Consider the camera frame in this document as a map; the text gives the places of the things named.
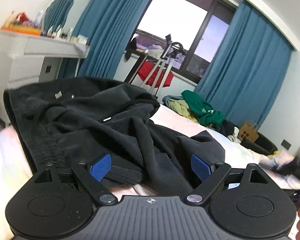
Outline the black hooded jacket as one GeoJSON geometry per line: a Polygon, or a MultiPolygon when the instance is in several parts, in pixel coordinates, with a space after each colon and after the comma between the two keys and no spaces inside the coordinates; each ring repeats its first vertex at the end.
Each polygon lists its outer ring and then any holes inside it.
{"type": "Polygon", "coordinates": [[[191,157],[224,161],[208,133],[187,137],[155,124],[159,103],[144,89],[109,79],[77,77],[4,91],[4,105],[32,171],[51,163],[93,165],[109,154],[105,187],[143,184],[162,195],[182,195],[200,184],[191,157]]]}

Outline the brown paper bag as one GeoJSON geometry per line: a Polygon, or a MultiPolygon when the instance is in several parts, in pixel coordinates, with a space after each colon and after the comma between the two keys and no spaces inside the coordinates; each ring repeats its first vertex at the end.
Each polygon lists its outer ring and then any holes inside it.
{"type": "Polygon", "coordinates": [[[257,124],[250,124],[248,122],[244,122],[243,125],[239,128],[239,133],[237,138],[242,141],[244,139],[249,140],[251,142],[255,142],[259,137],[257,132],[257,124]]]}

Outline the green sweatshirt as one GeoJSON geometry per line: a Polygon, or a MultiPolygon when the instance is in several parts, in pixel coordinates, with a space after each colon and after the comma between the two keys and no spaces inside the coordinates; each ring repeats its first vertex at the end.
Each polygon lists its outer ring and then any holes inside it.
{"type": "Polygon", "coordinates": [[[213,125],[219,127],[225,120],[225,115],[221,111],[216,111],[208,102],[195,92],[185,90],[181,96],[188,104],[196,120],[203,126],[213,125]]]}

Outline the yellow-green fuzzy garment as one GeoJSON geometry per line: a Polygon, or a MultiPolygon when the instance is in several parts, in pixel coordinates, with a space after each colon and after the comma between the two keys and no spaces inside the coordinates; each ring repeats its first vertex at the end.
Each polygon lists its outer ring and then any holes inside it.
{"type": "Polygon", "coordinates": [[[190,107],[188,106],[185,100],[169,99],[167,103],[168,103],[168,107],[170,107],[170,109],[173,110],[175,113],[179,114],[184,118],[191,120],[192,122],[199,124],[199,122],[194,117],[194,114],[190,110],[190,107]]]}

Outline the right blue curtain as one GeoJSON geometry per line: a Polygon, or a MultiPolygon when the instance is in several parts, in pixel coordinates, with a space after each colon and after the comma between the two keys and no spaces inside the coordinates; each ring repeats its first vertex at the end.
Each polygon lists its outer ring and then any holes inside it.
{"type": "Polygon", "coordinates": [[[293,50],[277,27],[244,1],[194,91],[230,122],[260,127],[278,96],[293,50]]]}

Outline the blue curtain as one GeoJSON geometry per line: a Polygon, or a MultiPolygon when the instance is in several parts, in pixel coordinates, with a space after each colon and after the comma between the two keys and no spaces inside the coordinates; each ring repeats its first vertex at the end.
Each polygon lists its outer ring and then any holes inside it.
{"type": "Polygon", "coordinates": [[[244,1],[194,91],[230,122],[260,127],[278,96],[293,50],[277,27],[244,1]]]}
{"type": "Polygon", "coordinates": [[[90,0],[74,35],[87,37],[90,51],[79,67],[63,60],[58,78],[74,76],[113,79],[128,42],[151,0],[90,0]]]}

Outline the red cloth on rack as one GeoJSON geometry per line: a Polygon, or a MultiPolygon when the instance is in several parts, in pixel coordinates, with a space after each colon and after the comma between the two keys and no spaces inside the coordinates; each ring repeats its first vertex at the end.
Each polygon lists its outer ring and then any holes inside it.
{"type": "MultiPolygon", "coordinates": [[[[148,74],[150,73],[150,71],[154,68],[154,64],[152,63],[152,61],[146,61],[142,67],[140,68],[140,70],[138,71],[138,76],[140,77],[140,79],[142,81],[144,81],[146,79],[146,77],[148,76],[148,74]]],[[[153,82],[155,80],[156,75],[158,74],[159,71],[159,67],[156,68],[156,70],[154,71],[154,73],[151,75],[151,77],[148,79],[148,81],[146,82],[147,85],[151,86],[153,85],[153,82]]],[[[160,77],[157,80],[157,83],[155,85],[155,88],[158,88],[159,85],[161,84],[162,78],[165,74],[165,69],[160,73],[160,77]]],[[[171,85],[171,82],[173,80],[173,73],[169,72],[167,79],[165,80],[163,87],[169,87],[171,85]]]]}

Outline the white dressing table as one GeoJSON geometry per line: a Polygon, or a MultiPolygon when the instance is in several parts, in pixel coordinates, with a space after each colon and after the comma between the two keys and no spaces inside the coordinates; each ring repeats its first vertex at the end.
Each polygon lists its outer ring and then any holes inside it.
{"type": "Polygon", "coordinates": [[[90,47],[81,43],[0,31],[0,92],[30,83],[54,80],[63,59],[88,56],[90,47]]]}

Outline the left blue curtain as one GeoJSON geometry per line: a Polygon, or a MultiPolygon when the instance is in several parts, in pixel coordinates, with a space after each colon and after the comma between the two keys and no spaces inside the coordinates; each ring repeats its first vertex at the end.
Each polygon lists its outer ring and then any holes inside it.
{"type": "Polygon", "coordinates": [[[74,35],[87,37],[90,51],[79,67],[63,60],[58,78],[74,76],[113,79],[128,42],[151,0],[90,0],[74,35]]]}

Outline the wavy vanity mirror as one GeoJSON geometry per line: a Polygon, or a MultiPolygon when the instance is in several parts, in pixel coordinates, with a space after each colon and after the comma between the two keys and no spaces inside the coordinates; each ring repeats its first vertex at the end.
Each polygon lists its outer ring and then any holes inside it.
{"type": "Polygon", "coordinates": [[[44,15],[43,32],[47,34],[51,27],[52,31],[64,27],[73,4],[74,0],[53,0],[44,15]]]}

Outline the orange tray of toiletries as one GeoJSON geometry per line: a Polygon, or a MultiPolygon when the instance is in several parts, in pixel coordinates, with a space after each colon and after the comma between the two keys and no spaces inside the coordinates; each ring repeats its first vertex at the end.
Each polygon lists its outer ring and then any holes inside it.
{"type": "Polygon", "coordinates": [[[0,29],[34,36],[42,34],[40,26],[35,26],[34,21],[30,20],[25,12],[15,13],[15,11],[12,11],[0,29]]]}

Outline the wall power socket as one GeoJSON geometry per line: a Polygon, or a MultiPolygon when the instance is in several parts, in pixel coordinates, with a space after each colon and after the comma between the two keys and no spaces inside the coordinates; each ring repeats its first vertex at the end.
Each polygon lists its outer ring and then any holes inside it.
{"type": "Polygon", "coordinates": [[[283,141],[281,142],[281,146],[282,146],[284,149],[289,150],[290,147],[291,147],[291,144],[290,144],[288,141],[286,141],[285,139],[283,139],[283,141]]]}

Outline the window with black frame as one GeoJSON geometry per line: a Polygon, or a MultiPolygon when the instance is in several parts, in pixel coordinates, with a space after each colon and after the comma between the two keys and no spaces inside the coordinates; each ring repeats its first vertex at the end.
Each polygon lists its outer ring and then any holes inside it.
{"type": "Polygon", "coordinates": [[[214,58],[235,13],[223,0],[151,0],[127,46],[133,51],[161,52],[165,37],[179,42],[174,72],[198,83],[214,58]]]}

